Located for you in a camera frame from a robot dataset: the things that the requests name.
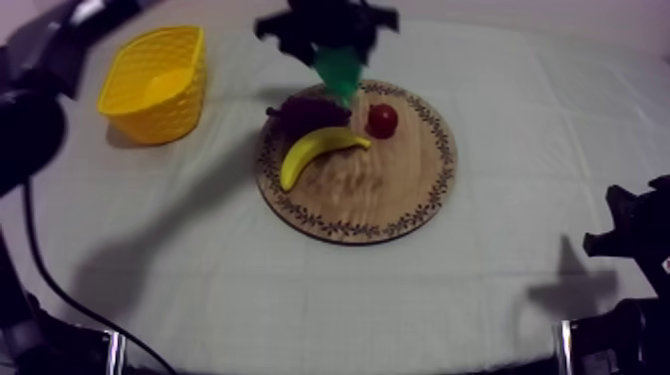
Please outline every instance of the cable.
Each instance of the cable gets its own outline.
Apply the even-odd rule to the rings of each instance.
[[[116,323],[110,321],[104,316],[101,316],[100,314],[92,311],[88,307],[77,302],[77,300],[68,295],[68,293],[66,293],[65,290],[63,290],[63,288],[61,288],[58,285],[56,280],[54,280],[54,278],[49,273],[49,270],[47,270],[47,266],[44,264],[44,260],[42,259],[42,254],[40,251],[40,246],[37,240],[37,230],[35,228],[36,225],[35,225],[35,217],[33,209],[33,192],[30,181],[26,181],[23,184],[23,208],[25,211],[24,215],[26,220],[26,230],[28,231],[28,241],[30,242],[30,252],[33,255],[33,260],[35,261],[37,270],[40,272],[40,275],[42,276],[42,278],[44,278],[44,281],[47,283],[47,285],[49,285],[49,287],[54,291],[54,293],[56,293],[56,295],[58,295],[61,299],[63,299],[67,304],[79,310],[83,314],[89,316],[94,320],[97,320],[98,322],[126,336],[131,342],[135,343],[143,350],[145,350],[149,355],[154,357],[154,359],[156,359],[165,368],[168,374],[176,375],[176,371],[174,371],[174,369],[168,364],[168,362],[165,361],[149,345],[147,345],[141,339],[137,338],[134,334],[120,327]]]

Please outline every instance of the yellow banana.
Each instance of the yellow banana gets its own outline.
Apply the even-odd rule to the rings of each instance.
[[[286,154],[281,165],[279,181],[284,191],[289,191],[298,181],[302,170],[321,154],[352,146],[368,149],[372,143],[351,133],[349,128],[329,127],[308,133],[299,139]]]

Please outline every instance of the white tablecloth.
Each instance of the white tablecloth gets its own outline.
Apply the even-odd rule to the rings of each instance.
[[[236,374],[430,373],[552,351],[551,324],[653,295],[632,261],[587,259],[611,228],[609,185],[670,173],[670,68],[607,46],[406,21],[366,78],[423,96],[452,127],[456,187],[425,227],[347,248],[278,219],[250,167],[264,109],[318,83],[257,41],[257,14],[170,2],[97,47],[63,151],[35,180],[49,267],[72,294],[174,366]],[[205,26],[209,89],[197,129],[137,148],[96,101],[116,49],[156,26]],[[42,283],[17,191],[0,202],[26,285]]]

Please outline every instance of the round wooden board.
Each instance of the round wooden board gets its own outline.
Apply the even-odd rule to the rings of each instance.
[[[323,85],[297,95],[326,97]],[[400,120],[388,140],[365,131],[370,106],[382,103]],[[281,189],[279,171],[292,145],[278,122],[268,120],[256,158],[260,192],[284,221],[320,239],[364,244],[407,234],[437,213],[454,185],[454,135],[429,104],[385,82],[362,82],[352,113],[352,131],[371,140],[372,147],[317,158],[290,192]]]

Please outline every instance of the yellow basket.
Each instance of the yellow basket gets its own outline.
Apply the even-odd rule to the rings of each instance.
[[[174,141],[197,125],[205,76],[201,28],[156,29],[119,51],[98,111],[138,143]]]

